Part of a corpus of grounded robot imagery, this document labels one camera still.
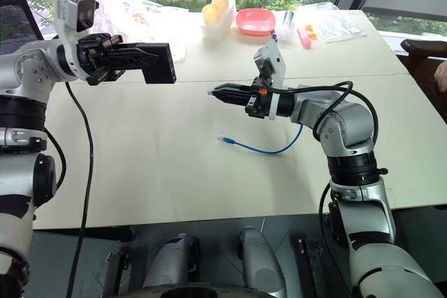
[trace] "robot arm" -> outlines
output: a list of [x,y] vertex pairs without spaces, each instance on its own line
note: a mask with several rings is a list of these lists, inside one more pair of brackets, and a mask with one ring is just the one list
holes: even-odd
[[387,171],[377,168],[371,114],[362,105],[343,100],[316,124],[339,93],[272,93],[271,87],[283,87],[285,67],[276,66],[281,60],[276,43],[268,43],[255,55],[260,75],[250,87],[224,84],[210,93],[225,103],[245,106],[250,117],[274,119],[274,114],[290,117],[295,124],[317,127],[335,199],[330,212],[337,212],[342,219],[351,282],[362,297],[442,297],[416,261],[394,245],[395,224],[380,176]]
[[167,43],[122,43],[121,36],[88,35],[95,0],[54,0],[58,39],[28,43],[0,56],[0,296],[19,297],[28,281],[27,253],[37,207],[57,190],[47,147],[45,110],[57,82],[97,85],[141,69],[145,82],[174,83]]

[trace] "cable connector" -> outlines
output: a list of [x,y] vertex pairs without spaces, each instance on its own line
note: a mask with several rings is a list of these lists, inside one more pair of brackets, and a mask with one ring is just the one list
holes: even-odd
[[229,144],[235,144],[236,141],[234,141],[233,139],[230,139],[229,137],[223,137],[223,136],[219,136],[217,138],[219,141],[225,142],[225,143],[229,143]]

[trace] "person's hand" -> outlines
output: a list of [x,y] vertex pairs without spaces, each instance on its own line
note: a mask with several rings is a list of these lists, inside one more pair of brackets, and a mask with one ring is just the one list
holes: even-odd
[[447,92],[447,61],[439,64],[436,72],[434,73],[434,78],[438,83],[439,92],[442,94]]

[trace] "plastic bag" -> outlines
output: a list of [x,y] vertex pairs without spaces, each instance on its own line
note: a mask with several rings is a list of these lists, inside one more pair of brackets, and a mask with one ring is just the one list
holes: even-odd
[[349,40],[366,36],[349,15],[330,2],[314,3],[302,6],[299,11],[306,16],[312,16],[320,35],[327,43]]
[[185,60],[184,23],[187,9],[148,0],[97,0],[90,33],[120,34],[125,43],[169,43],[175,63]]

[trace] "pink bowl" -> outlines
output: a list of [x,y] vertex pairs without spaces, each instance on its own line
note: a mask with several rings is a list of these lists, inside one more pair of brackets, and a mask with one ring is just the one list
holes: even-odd
[[247,35],[268,35],[274,30],[274,15],[262,8],[245,8],[236,16],[236,25]]

